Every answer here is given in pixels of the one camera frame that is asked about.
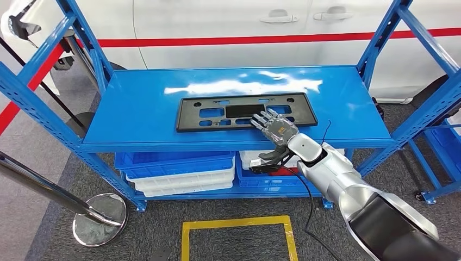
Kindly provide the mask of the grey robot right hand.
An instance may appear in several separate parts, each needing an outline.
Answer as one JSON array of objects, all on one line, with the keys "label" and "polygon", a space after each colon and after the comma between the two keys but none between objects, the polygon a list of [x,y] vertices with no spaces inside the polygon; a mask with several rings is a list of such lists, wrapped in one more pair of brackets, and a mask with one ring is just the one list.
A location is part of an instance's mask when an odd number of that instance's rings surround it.
[{"label": "grey robot right hand", "polygon": [[253,114],[250,123],[276,146],[272,152],[259,155],[266,161],[281,160],[288,151],[289,140],[299,133],[298,128],[291,121],[272,109]]}]

